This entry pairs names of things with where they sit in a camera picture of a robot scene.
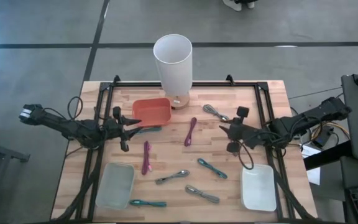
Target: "white cylindrical container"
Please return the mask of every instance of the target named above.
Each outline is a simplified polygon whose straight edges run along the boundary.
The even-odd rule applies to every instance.
[[[185,96],[193,83],[193,46],[186,37],[169,34],[154,45],[161,85],[167,96]]]

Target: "black table leg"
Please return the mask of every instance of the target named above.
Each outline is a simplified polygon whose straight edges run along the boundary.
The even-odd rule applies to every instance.
[[[341,156],[352,156],[352,146],[350,141],[346,141],[330,149],[304,158],[303,162],[305,162],[306,170],[311,170],[338,161]]]
[[[0,146],[0,154],[7,155],[13,158],[20,160],[21,162],[27,162],[29,160],[29,154],[23,154],[12,149],[7,149],[5,147]]]

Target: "wooden tabletop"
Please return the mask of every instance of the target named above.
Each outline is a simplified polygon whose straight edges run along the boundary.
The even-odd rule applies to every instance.
[[[84,108],[78,119],[93,119],[93,107],[96,106],[99,84],[100,82],[84,82],[81,92]],[[268,85],[275,117],[291,116],[284,82],[268,81]],[[122,114],[131,118],[132,104],[135,100],[160,97],[164,97],[164,92],[157,87],[114,88],[112,107],[120,106]],[[217,117],[202,110],[205,104],[212,105],[230,118],[236,115],[238,106],[248,107],[250,111],[244,123],[260,128],[255,92],[252,87],[193,87],[190,90],[190,105],[182,110],[173,110],[170,123],[164,126],[161,132],[134,136],[129,142],[129,152],[120,150],[118,139],[107,141],[105,145],[101,176],[104,166],[109,162],[132,164],[135,167],[135,182],[131,199],[166,201],[167,207],[128,205],[125,210],[117,211],[96,206],[94,222],[267,222],[277,219],[276,212],[258,212],[248,210],[241,205],[242,166],[238,157],[226,151],[229,140],[218,128],[222,123]],[[183,142],[189,131],[192,117],[196,117],[198,122],[193,131],[191,146],[185,147]],[[145,141],[152,146],[150,163],[153,171],[142,175],[140,171]],[[68,152],[78,147],[77,142],[71,142]],[[263,147],[257,146],[254,150],[250,150],[250,153],[256,164],[267,164]],[[86,149],[83,149],[66,159],[52,218],[61,215],[78,193],[85,158]],[[207,168],[199,165],[198,158],[203,158],[222,170],[228,178],[226,180],[219,178]],[[242,159],[244,162],[249,162],[244,150],[242,150]],[[316,217],[316,209],[299,147],[287,147],[284,161],[291,191],[307,211]],[[173,179],[163,185],[155,184],[155,179],[172,175],[182,169],[188,169],[191,174],[184,179]],[[221,199],[220,203],[213,204],[201,197],[186,193],[186,184],[218,196]],[[282,192],[280,198],[285,210]],[[84,215],[88,209],[88,200],[89,196],[84,205]]]

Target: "concrete floor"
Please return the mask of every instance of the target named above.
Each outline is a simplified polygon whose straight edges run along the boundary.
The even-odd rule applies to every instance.
[[[104,0],[0,0],[0,44],[92,43]],[[260,0],[234,12],[220,0],[111,0],[101,43],[155,42],[179,33],[193,42],[358,42],[358,1]],[[0,49],[0,145],[31,154],[12,161],[0,192],[0,223],[49,219],[67,146],[45,127],[19,122],[25,103],[66,112],[79,94],[91,49]],[[284,80],[299,112],[358,73],[358,47],[197,48],[195,80]],[[98,49],[90,80],[157,80],[151,49]],[[341,203],[316,196],[323,220],[343,221]]]

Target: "orange tray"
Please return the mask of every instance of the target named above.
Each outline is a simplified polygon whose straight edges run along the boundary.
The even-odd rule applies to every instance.
[[[132,105],[132,116],[140,119],[141,127],[163,126],[171,119],[171,103],[167,98],[137,100]]]

